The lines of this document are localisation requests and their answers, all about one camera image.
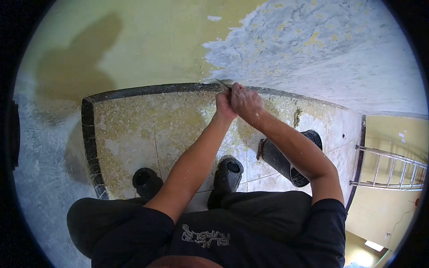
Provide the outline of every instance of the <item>black boot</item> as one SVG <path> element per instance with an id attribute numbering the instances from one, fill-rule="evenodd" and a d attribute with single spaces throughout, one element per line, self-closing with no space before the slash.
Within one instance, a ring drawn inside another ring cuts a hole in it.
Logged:
<path id="1" fill-rule="evenodd" d="M 243 165 L 235 158 L 226 158 L 219 163 L 214 175 L 214 189 L 207 201 L 208 209 L 219 208 L 226 194 L 237 191 L 243 171 Z"/>
<path id="2" fill-rule="evenodd" d="M 149 168 L 137 170 L 133 176 L 133 186 L 137 193 L 148 202 L 163 186 L 163 181 L 157 176 L 155 171 Z"/>

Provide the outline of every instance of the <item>dark tile border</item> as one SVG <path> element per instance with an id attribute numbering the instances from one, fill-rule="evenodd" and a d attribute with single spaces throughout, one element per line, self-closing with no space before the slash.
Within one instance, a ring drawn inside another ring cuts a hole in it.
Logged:
<path id="1" fill-rule="evenodd" d="M 329 106 L 334 106 L 343 110 L 349 110 L 341 105 L 332 102 L 326 102 L 319 99 L 313 99 L 303 95 L 289 93 L 281 90 L 275 90 L 262 87 L 246 87 L 258 93 L 270 94 L 276 96 L 286 96 L 296 99 L 317 102 Z M 94 104 L 111 99 L 128 98 L 133 96 L 142 96 L 149 94 L 172 93 L 172 92 L 192 92 L 192 91 L 214 91 L 219 92 L 224 89 L 221 84 L 201 84 L 201 83 L 183 83 L 183 84 L 162 84 L 146 87 L 133 87 L 114 91 L 107 91 L 85 97 L 82 100 L 82 133 L 85 144 L 85 154 L 88 161 L 88 167 L 91 179 L 94 185 L 95 193 L 98 199 L 108 200 L 109 196 L 106 191 L 103 176 L 101 174 L 100 163 L 97 157 L 97 143 L 95 141 L 95 124 L 94 124 Z"/>
<path id="2" fill-rule="evenodd" d="M 82 135 L 85 144 L 85 154 L 88 161 L 94 190 L 98 199 L 108 200 L 106 186 L 101 175 L 100 163 L 97 158 L 97 144 L 95 142 L 94 105 L 86 98 L 82 100 Z"/>
<path id="3" fill-rule="evenodd" d="M 361 121 L 361 126 L 360 126 L 360 141 L 359 141 L 360 146 L 365 146 L 365 134 L 366 134 L 366 116 L 363 115 L 362 121 Z M 359 180 L 360 173 L 362 171 L 362 164 L 363 164 L 363 151 L 359 150 L 359 155 L 358 155 L 358 159 L 357 159 L 356 174 L 354 176 L 354 181 Z M 353 186 L 353 188 L 350 192 L 350 197 L 349 197 L 349 200 L 348 200 L 347 206 L 346 206 L 346 213 L 348 213 L 348 210 L 350 209 L 351 202 L 353 201 L 354 194 L 356 193 L 356 187 L 357 186 Z"/>

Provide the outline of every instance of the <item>tiled floor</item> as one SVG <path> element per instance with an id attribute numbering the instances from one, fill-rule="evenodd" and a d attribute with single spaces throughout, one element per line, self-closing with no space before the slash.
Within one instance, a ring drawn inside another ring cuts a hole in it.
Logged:
<path id="1" fill-rule="evenodd" d="M 165 181 L 180 155 L 197 139 L 215 112 L 215 92 L 162 93 L 99 102 L 94 105 L 97 152 L 110 199 L 138 196 L 131 178 L 149 167 Z M 302 110 L 298 131 L 316 130 L 323 151 L 338 169 L 347 202 L 349 180 L 356 169 L 356 150 L 361 116 L 352 111 L 304 99 L 261 95 L 266 109 L 289 125 Z M 240 192 L 302 190 L 295 188 L 263 160 L 256 160 L 259 142 L 265 136 L 237 118 L 218 151 L 212 170 L 188 207 L 205 209 L 213 188 L 216 165 L 224 155 L 238 159 L 245 169 Z"/>

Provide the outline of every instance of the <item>aluminum ladder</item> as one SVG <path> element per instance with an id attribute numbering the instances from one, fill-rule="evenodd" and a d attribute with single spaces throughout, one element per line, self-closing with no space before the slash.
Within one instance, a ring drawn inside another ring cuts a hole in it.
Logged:
<path id="1" fill-rule="evenodd" d="M 374 176 L 373 181 L 362 182 L 361 181 L 362 169 L 361 169 L 360 174 L 359 174 L 359 180 L 358 181 L 350 181 L 350 185 L 370 187 L 370 188 L 375 188 L 375 189 L 384 189 L 384 190 L 397 190 L 397 191 L 422 191 L 423 190 L 424 179 L 425 179 L 426 171 L 427 171 L 427 164 L 416 161 L 416 160 L 412 160 L 410 158 L 406 158 L 406 157 L 399 155 L 399 154 L 394 154 L 394 153 L 391 153 L 388 151 L 383 151 L 383 150 L 374 149 L 374 148 L 368 148 L 365 146 L 356 145 L 356 150 L 363 151 L 362 166 L 363 166 L 363 163 L 365 160 L 365 154 L 366 153 L 377 154 L 378 155 L 377 169 L 375 171 L 375 176 Z M 376 182 L 378 170 L 380 168 L 380 158 L 381 157 L 392 158 L 392 165 L 390 167 L 390 173 L 389 173 L 389 177 L 387 178 L 386 183 Z M 401 178 L 400 178 L 398 184 L 390 184 L 390 179 L 392 178 L 394 165 L 397 161 L 404 163 L 404 168 L 402 170 Z M 410 182 L 403 184 L 407 165 L 413 165 L 414 169 L 413 169 L 413 173 L 412 173 L 411 178 L 410 178 Z M 423 174 L 423 175 L 420 176 L 420 178 L 416 182 L 416 176 L 417 176 L 418 172 L 420 174 Z"/>

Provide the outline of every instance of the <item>hand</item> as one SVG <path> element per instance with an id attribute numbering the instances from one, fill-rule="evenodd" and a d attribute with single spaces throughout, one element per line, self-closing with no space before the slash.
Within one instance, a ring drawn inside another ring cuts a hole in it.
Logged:
<path id="1" fill-rule="evenodd" d="M 244 89 L 234 83 L 231 92 L 232 110 L 251 126 L 259 125 L 260 116 L 265 113 L 264 101 L 256 91 Z"/>
<path id="2" fill-rule="evenodd" d="M 231 109 L 231 90 L 216 95 L 216 113 L 229 120 L 234 120 L 238 115 Z"/>

